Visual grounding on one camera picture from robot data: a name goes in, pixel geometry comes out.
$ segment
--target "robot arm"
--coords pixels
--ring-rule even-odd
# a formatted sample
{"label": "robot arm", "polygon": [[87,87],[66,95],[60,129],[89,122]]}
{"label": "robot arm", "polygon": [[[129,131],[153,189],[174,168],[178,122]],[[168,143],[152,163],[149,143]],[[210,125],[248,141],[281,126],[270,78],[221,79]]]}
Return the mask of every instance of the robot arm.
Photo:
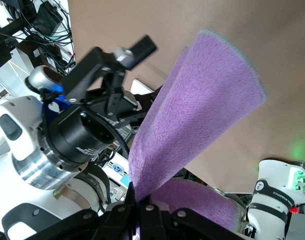
{"label": "robot arm", "polygon": [[[31,240],[128,240],[137,223],[143,240],[250,239],[191,209],[170,214],[165,204],[149,198],[136,203],[132,184],[125,202],[110,203],[107,176],[100,168],[93,171],[88,166],[115,139],[129,152],[116,128],[130,125],[135,133],[156,95],[132,95],[122,83],[126,71],[155,49],[145,36],[130,49],[114,53],[94,48],[65,77],[37,67],[26,85],[40,94],[43,104],[25,96],[0,106],[0,127],[11,148],[0,158],[1,232],[9,237],[7,230],[16,219],[31,223],[37,232]],[[87,91],[97,79],[100,88]],[[59,105],[59,113],[50,110],[51,102]],[[254,193],[248,210],[256,229],[252,236],[282,240],[289,208],[305,203],[305,164],[261,162]],[[98,217],[100,209],[103,215]]]}

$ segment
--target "screw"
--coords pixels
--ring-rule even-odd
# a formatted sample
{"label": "screw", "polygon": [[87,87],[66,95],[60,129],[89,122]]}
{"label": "screw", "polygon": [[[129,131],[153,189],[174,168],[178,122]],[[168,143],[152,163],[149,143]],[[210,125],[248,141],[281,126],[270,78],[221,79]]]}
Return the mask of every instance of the screw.
{"label": "screw", "polygon": [[152,210],[154,210],[154,206],[153,205],[147,205],[146,210],[147,211],[152,211]]}
{"label": "screw", "polygon": [[82,218],[83,219],[90,219],[92,217],[91,213],[86,213]]}
{"label": "screw", "polygon": [[186,217],[186,212],[183,210],[180,210],[177,212],[177,215],[178,215],[178,217],[184,218],[184,217]]}
{"label": "screw", "polygon": [[103,70],[103,71],[110,71],[111,69],[110,69],[109,67],[107,67],[107,66],[103,66],[103,67],[101,68],[101,70]]}
{"label": "screw", "polygon": [[35,211],[33,211],[32,215],[36,216],[37,214],[39,214],[39,209],[36,209]]}
{"label": "screw", "polygon": [[124,206],[121,206],[120,208],[118,208],[118,212],[123,212],[125,210],[126,210],[126,208]]}

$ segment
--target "cable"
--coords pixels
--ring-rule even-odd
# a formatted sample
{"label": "cable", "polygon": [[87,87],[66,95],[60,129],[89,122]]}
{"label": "cable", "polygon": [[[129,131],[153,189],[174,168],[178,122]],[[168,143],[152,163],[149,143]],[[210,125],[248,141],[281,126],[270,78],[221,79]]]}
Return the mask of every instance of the cable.
{"label": "cable", "polygon": [[119,142],[120,147],[122,148],[123,152],[125,153],[125,158],[128,159],[129,157],[129,147],[127,146],[127,143],[123,139],[123,137],[117,132],[117,130],[109,123],[107,122],[102,116],[96,114],[91,109],[87,108],[86,106],[81,105],[80,109],[87,112],[88,115],[90,115],[92,118],[96,119],[101,125],[103,125],[112,136],[116,138],[116,140]]}
{"label": "cable", "polygon": [[0,35],[6,36],[8,38],[13,38],[13,39],[19,39],[19,40],[27,41],[27,42],[34,42],[33,40],[27,40],[25,38],[21,38],[21,37],[17,37],[17,36],[11,36],[11,35],[4,34],[4,33],[1,33],[1,32],[0,32]]}
{"label": "cable", "polygon": [[97,211],[97,214],[99,213],[99,210],[102,211],[103,213],[105,212],[104,206],[101,203],[99,203],[99,209]]}
{"label": "cable", "polygon": [[105,164],[105,163],[108,163],[109,161],[111,161],[116,155],[116,150],[111,149],[112,155],[108,159],[103,160],[106,153],[107,153],[107,149],[109,149],[109,148],[106,148],[100,154],[97,154],[96,157],[94,157],[92,159],[92,161],[90,161],[89,163],[91,163],[91,164]]}

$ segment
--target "metal cylinder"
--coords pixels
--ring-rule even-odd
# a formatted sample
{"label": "metal cylinder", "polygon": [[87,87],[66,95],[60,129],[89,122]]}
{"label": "metal cylinder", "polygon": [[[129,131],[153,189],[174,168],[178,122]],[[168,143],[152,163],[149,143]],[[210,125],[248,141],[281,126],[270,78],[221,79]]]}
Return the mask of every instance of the metal cylinder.
{"label": "metal cylinder", "polygon": [[71,165],[57,157],[42,132],[38,135],[38,142],[39,147],[24,160],[18,161],[12,157],[13,166],[20,178],[33,187],[42,190],[57,189],[88,165]]}
{"label": "metal cylinder", "polygon": [[47,89],[50,92],[62,92],[63,87],[60,85],[62,78],[60,74],[49,67],[41,65],[31,71],[28,84],[36,90]]}

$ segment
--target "blue part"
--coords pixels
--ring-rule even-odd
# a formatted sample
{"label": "blue part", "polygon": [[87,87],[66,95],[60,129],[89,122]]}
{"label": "blue part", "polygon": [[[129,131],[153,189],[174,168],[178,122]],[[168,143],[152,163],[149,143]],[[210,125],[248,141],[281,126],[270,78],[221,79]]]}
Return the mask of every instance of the blue part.
{"label": "blue part", "polygon": [[123,176],[122,179],[120,180],[123,184],[125,184],[127,187],[129,187],[129,183],[131,182],[130,178],[128,175]]}
{"label": "blue part", "polygon": [[63,92],[64,88],[62,86],[60,86],[59,84],[56,84],[56,86],[54,87],[54,92]]}
{"label": "blue part", "polygon": [[112,169],[118,174],[121,174],[124,171],[124,168],[117,163],[112,165]]}
{"label": "blue part", "polygon": [[59,97],[57,97],[54,102],[59,105],[59,109],[61,111],[67,109],[71,105],[69,102],[66,101],[64,95],[60,95]]}

